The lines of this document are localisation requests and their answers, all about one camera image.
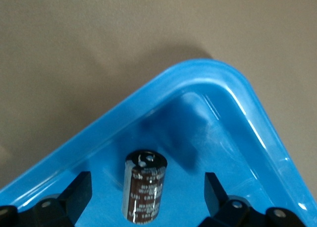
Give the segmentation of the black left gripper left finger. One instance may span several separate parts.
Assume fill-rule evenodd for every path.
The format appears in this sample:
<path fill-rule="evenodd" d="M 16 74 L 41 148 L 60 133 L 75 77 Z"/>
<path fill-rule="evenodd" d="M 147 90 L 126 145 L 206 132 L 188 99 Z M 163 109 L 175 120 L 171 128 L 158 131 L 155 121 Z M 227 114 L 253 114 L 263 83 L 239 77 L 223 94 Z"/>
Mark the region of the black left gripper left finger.
<path fill-rule="evenodd" d="M 74 227 L 92 198 L 92 176 L 83 171 L 56 198 L 46 198 L 32 208 L 0 207 L 2 227 Z"/>

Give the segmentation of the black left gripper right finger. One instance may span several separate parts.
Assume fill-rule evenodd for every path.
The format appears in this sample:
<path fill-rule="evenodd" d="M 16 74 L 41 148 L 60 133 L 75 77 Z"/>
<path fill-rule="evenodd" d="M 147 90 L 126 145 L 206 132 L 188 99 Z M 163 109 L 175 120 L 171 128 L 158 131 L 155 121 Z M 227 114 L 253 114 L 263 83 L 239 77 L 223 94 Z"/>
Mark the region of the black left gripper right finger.
<path fill-rule="evenodd" d="M 304 227 L 305 224 L 292 211 L 270 207 L 264 214 L 254 209 L 242 197 L 227 195 L 213 172 L 205 173 L 204 198 L 210 216 L 201 227 Z"/>

